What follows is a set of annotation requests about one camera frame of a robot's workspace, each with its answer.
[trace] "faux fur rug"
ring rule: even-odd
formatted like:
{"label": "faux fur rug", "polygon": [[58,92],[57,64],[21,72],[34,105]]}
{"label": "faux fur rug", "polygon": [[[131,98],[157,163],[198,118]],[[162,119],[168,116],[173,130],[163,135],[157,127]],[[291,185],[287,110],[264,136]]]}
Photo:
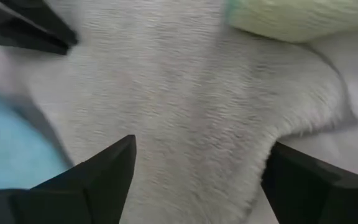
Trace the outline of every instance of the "faux fur rug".
{"label": "faux fur rug", "polygon": [[123,223],[245,223],[274,142],[348,112],[330,66],[227,27],[222,0],[49,3],[81,44],[16,73],[76,163],[137,136]]}

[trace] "light blue cloth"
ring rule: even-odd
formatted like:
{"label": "light blue cloth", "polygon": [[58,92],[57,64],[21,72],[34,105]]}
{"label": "light blue cloth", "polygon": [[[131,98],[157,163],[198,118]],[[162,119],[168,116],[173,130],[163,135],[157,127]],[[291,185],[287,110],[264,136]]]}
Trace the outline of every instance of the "light blue cloth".
{"label": "light blue cloth", "polygon": [[69,168],[61,152],[0,97],[0,189],[29,189]]}

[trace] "light green cloth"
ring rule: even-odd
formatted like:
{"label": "light green cloth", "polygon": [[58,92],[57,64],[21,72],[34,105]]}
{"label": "light green cloth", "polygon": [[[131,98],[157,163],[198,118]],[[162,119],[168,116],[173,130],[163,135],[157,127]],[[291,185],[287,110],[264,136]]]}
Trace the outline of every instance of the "light green cloth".
{"label": "light green cloth", "polygon": [[229,0],[228,23],[287,42],[358,28],[358,0]]}

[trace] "white surface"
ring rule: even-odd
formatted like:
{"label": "white surface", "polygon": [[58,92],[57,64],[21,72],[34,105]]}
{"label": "white surface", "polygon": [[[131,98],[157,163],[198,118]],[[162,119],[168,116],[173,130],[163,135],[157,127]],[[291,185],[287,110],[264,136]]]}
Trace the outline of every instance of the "white surface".
{"label": "white surface", "polygon": [[[330,58],[344,77],[358,117],[358,31],[315,41],[316,49]],[[358,174],[358,125],[344,131],[321,133],[284,141],[288,146]]]}

